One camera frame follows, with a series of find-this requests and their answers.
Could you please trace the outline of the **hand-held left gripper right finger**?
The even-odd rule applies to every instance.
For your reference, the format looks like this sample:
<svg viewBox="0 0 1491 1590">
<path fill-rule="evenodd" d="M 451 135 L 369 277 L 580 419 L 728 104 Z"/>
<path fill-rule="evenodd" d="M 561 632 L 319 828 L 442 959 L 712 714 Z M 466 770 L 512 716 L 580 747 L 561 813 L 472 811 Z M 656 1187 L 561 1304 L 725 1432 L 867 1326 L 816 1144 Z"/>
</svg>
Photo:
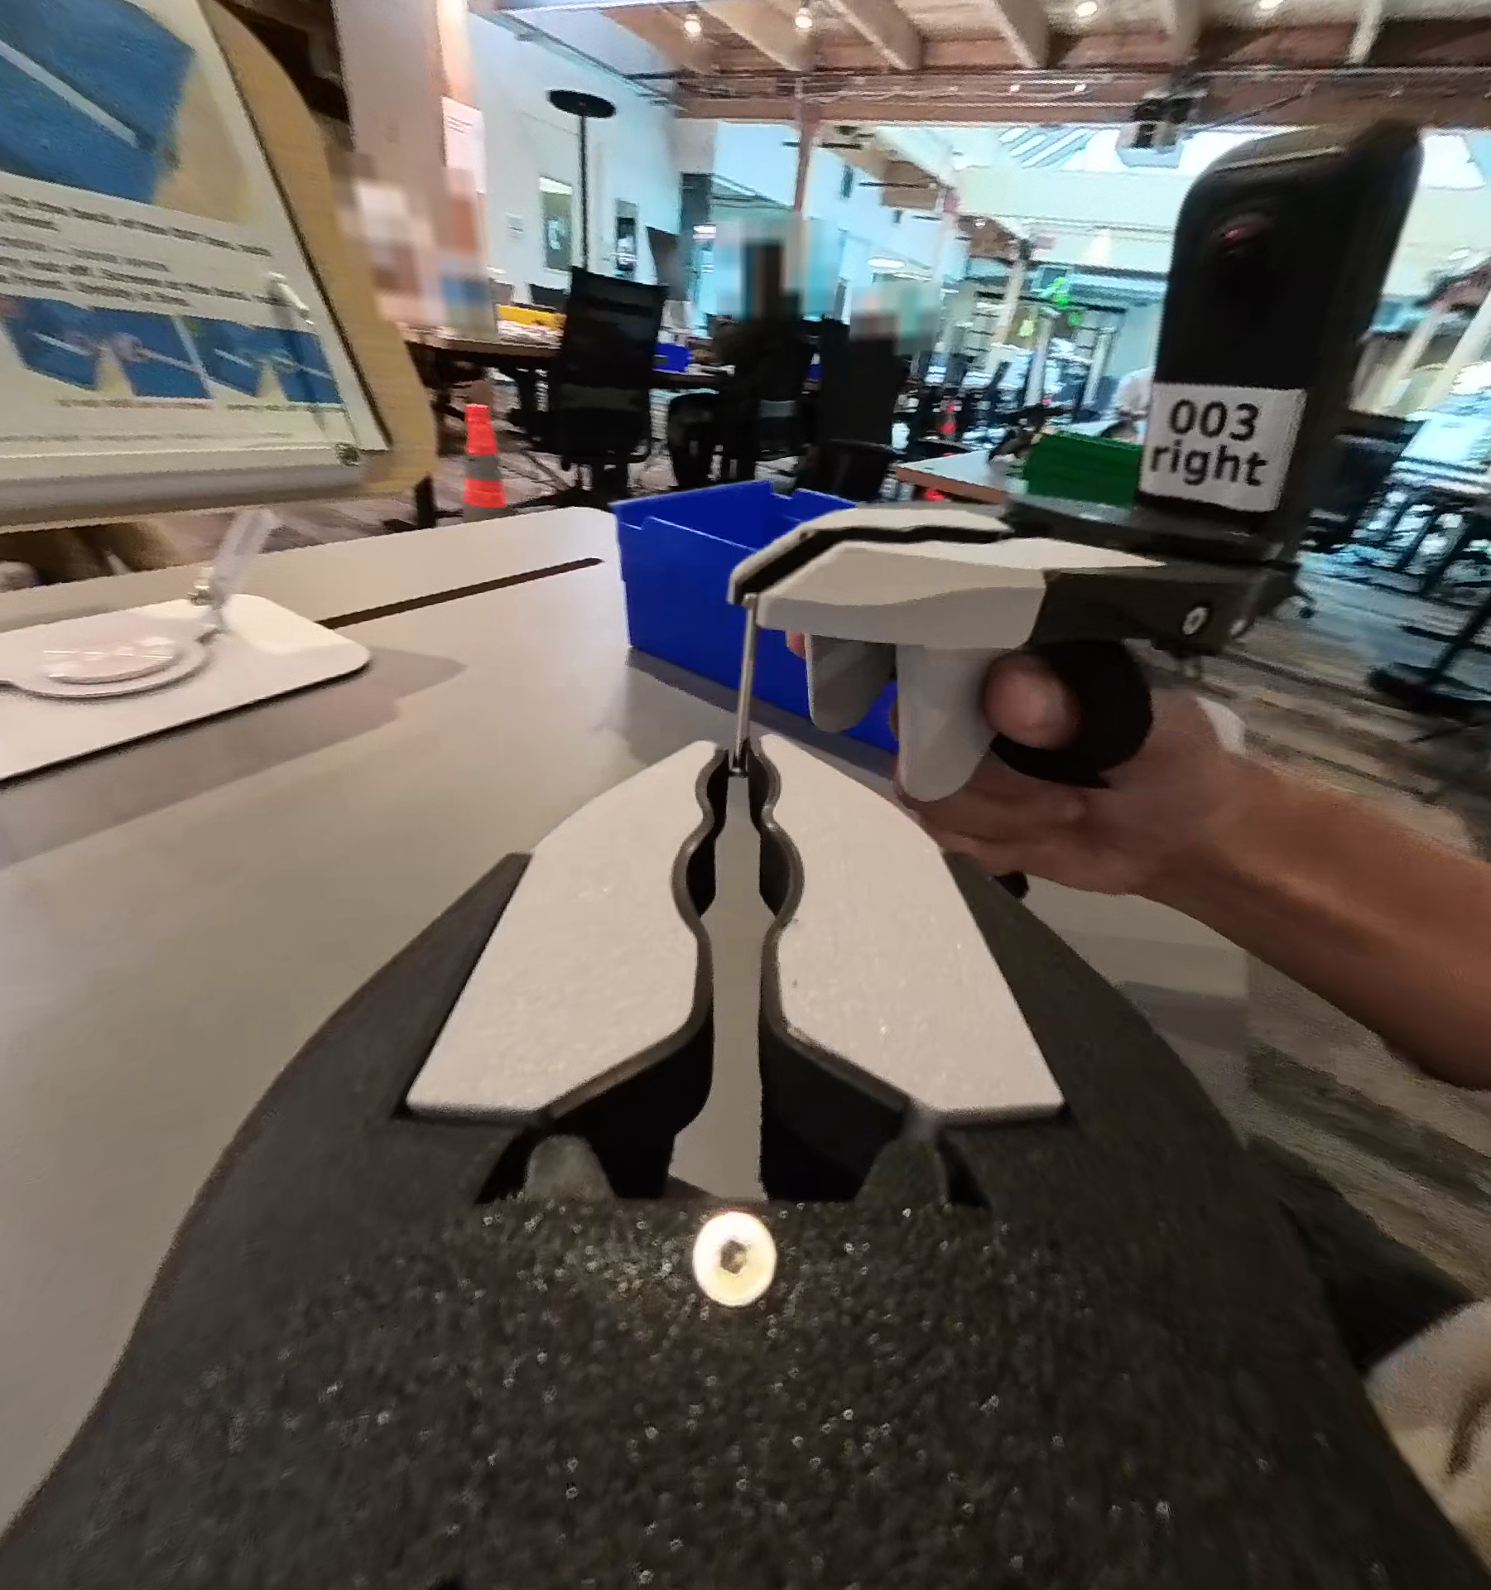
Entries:
<svg viewBox="0 0 1491 1590">
<path fill-rule="evenodd" d="M 859 1196 L 892 1144 L 1050 1122 L 1065 1087 L 943 852 L 810 747 L 754 747 L 763 1190 Z"/>
</svg>

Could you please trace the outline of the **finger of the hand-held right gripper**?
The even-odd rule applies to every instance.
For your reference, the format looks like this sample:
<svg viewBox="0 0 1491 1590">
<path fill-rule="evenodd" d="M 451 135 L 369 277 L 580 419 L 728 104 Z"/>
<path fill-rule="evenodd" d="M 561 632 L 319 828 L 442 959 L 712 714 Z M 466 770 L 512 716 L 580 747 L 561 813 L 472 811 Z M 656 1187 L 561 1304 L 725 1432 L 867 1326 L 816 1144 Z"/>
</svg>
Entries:
<svg viewBox="0 0 1491 1590">
<path fill-rule="evenodd" d="M 834 512 L 816 512 L 785 534 L 779 534 L 767 547 L 747 551 L 728 575 L 728 602 L 747 602 L 810 568 L 816 558 L 842 547 L 842 542 L 1006 542 L 1010 524 L 961 509 L 961 506 L 853 506 Z"/>
<path fill-rule="evenodd" d="M 1130 657 L 1143 636 L 1123 581 L 1163 563 L 1060 537 L 1006 542 L 842 542 L 767 593 L 756 626 L 826 642 L 807 661 L 810 716 L 853 727 L 896 686 L 896 775 L 950 797 L 980 756 L 1054 786 L 1108 786 L 1153 727 L 1153 689 Z M 985 669 L 1034 652 L 1073 689 L 1077 727 L 1034 747 L 992 727 Z"/>
</svg>

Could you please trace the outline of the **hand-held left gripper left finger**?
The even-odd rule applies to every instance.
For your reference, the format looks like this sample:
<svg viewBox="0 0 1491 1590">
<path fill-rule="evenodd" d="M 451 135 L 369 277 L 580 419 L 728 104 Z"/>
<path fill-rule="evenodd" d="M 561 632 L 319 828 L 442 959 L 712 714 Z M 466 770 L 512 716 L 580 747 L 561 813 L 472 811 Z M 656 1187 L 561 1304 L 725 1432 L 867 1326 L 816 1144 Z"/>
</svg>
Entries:
<svg viewBox="0 0 1491 1590">
<path fill-rule="evenodd" d="M 586 1135 L 662 1196 L 712 1095 L 720 747 L 692 744 L 572 811 L 524 859 L 406 1108 Z"/>
</svg>

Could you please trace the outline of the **blue plastic bin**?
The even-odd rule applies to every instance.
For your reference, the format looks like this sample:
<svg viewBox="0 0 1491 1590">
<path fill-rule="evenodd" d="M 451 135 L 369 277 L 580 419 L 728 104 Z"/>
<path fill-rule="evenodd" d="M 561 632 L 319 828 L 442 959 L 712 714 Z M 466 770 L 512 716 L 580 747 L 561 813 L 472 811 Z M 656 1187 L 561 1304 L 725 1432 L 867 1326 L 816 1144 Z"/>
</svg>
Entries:
<svg viewBox="0 0 1491 1590">
<path fill-rule="evenodd" d="M 734 568 L 847 506 L 822 492 L 784 496 L 770 480 L 619 500 L 613 542 L 630 649 L 734 696 L 743 657 L 743 611 L 728 602 Z"/>
</svg>

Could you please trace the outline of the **silver bolt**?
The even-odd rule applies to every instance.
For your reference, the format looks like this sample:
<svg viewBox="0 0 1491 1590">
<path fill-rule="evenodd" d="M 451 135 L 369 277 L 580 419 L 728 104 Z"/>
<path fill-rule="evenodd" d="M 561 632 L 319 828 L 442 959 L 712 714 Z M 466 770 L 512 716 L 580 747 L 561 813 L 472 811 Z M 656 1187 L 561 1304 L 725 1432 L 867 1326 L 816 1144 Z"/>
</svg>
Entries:
<svg viewBox="0 0 1491 1590">
<path fill-rule="evenodd" d="M 747 780 L 747 764 L 754 764 L 754 680 L 756 680 L 756 614 L 743 611 L 740 696 L 734 696 L 734 737 L 728 737 L 728 775 L 740 780 Z"/>
</svg>

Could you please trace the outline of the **person's right forearm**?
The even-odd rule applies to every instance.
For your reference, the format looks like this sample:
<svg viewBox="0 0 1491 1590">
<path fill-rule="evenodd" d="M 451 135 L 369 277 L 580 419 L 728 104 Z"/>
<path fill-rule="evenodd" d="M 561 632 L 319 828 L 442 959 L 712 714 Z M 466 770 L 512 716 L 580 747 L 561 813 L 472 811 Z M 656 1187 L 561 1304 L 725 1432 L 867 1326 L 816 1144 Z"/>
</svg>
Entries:
<svg viewBox="0 0 1491 1590">
<path fill-rule="evenodd" d="M 1491 1089 L 1491 859 L 1371 803 L 1240 764 L 1218 926 L 1411 1068 Z"/>
</svg>

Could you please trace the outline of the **person's right hand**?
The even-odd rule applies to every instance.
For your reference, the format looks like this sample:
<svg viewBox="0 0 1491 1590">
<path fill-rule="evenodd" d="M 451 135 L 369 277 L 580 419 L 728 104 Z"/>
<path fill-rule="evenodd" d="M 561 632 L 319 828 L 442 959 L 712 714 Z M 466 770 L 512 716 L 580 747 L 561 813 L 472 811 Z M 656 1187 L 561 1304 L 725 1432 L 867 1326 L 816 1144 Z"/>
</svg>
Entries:
<svg viewBox="0 0 1491 1590">
<path fill-rule="evenodd" d="M 961 790 L 896 797 L 950 852 L 1010 878 L 1054 878 L 1096 893 L 1153 893 L 1192 859 L 1242 796 L 1249 763 L 1218 737 L 1218 716 L 1181 686 L 1153 686 L 1153 727 L 1108 786 L 1077 790 L 980 756 Z"/>
</svg>

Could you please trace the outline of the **black office chair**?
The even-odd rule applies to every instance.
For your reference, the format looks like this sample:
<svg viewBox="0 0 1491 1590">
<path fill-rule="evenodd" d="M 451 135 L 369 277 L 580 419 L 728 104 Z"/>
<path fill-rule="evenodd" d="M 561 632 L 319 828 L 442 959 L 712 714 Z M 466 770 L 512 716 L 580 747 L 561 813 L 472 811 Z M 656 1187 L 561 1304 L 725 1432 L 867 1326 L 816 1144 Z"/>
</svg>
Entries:
<svg viewBox="0 0 1491 1590">
<path fill-rule="evenodd" d="M 900 390 L 907 357 L 884 323 L 853 329 L 842 317 L 826 317 L 810 448 L 795 487 L 872 506 L 896 467 L 892 431 Z"/>
<path fill-rule="evenodd" d="M 613 506 L 653 456 L 662 283 L 572 268 L 561 343 L 547 363 L 545 451 L 566 487 L 547 506 Z"/>
</svg>

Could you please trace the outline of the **green plastic bin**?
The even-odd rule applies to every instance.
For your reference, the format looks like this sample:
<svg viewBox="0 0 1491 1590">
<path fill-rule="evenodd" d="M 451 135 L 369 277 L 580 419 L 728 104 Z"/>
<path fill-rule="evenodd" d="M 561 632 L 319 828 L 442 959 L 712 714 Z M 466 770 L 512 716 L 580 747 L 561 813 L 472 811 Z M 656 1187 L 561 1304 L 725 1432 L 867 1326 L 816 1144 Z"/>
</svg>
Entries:
<svg viewBox="0 0 1491 1590">
<path fill-rule="evenodd" d="M 1140 444 L 1050 426 L 1024 451 L 1021 480 L 1040 500 L 1133 506 L 1140 456 Z"/>
</svg>

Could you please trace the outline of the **orange traffic cone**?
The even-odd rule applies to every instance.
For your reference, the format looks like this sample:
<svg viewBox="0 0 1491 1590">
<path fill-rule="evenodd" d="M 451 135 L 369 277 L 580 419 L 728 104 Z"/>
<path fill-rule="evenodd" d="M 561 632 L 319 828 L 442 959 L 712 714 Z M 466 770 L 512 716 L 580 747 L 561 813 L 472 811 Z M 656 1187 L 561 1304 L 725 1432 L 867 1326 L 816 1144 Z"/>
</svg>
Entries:
<svg viewBox="0 0 1491 1590">
<path fill-rule="evenodd" d="M 464 519 L 481 524 L 512 509 L 489 405 L 466 405 Z"/>
</svg>

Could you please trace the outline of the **black floor lamp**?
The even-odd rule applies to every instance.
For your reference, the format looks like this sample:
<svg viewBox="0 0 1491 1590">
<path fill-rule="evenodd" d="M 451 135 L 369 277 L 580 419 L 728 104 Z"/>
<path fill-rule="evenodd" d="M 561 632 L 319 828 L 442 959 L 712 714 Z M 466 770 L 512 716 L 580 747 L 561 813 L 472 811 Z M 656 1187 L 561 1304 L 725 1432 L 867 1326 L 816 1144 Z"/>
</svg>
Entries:
<svg viewBox="0 0 1491 1590">
<path fill-rule="evenodd" d="M 591 269 L 591 125 L 610 125 L 619 107 L 572 85 L 547 92 L 547 104 L 579 125 L 579 268 Z"/>
</svg>

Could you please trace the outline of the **white metal document stand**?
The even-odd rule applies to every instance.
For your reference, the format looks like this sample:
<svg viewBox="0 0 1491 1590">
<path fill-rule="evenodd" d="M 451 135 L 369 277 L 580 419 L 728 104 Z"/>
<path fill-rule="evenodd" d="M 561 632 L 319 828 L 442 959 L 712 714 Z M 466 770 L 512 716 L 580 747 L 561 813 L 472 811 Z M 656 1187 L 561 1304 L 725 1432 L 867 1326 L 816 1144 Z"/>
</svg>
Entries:
<svg viewBox="0 0 1491 1590">
<path fill-rule="evenodd" d="M 391 426 L 319 277 L 266 269 L 227 323 L 0 300 L 0 534 L 227 512 L 182 593 L 0 626 L 0 786 L 369 668 L 244 575 L 282 506 L 372 487 Z"/>
</svg>

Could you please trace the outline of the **person's cream sweater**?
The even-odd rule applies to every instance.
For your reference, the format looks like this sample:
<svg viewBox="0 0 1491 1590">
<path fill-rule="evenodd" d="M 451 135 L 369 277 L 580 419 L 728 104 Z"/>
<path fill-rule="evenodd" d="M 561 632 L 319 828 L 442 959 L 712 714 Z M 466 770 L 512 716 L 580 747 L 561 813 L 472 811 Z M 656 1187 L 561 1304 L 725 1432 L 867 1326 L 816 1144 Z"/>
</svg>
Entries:
<svg viewBox="0 0 1491 1590">
<path fill-rule="evenodd" d="M 1397 1452 L 1491 1569 L 1491 1300 L 1465 1304 L 1367 1371 Z"/>
</svg>

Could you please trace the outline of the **printed instruction sheet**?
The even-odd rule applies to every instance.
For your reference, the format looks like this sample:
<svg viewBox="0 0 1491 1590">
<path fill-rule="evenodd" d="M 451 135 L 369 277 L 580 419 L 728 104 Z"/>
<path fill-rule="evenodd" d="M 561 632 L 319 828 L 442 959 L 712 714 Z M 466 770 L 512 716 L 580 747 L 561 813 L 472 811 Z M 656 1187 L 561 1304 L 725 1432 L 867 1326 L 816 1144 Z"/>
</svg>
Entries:
<svg viewBox="0 0 1491 1590">
<path fill-rule="evenodd" d="M 0 480 L 387 451 L 206 4 L 0 0 Z"/>
</svg>

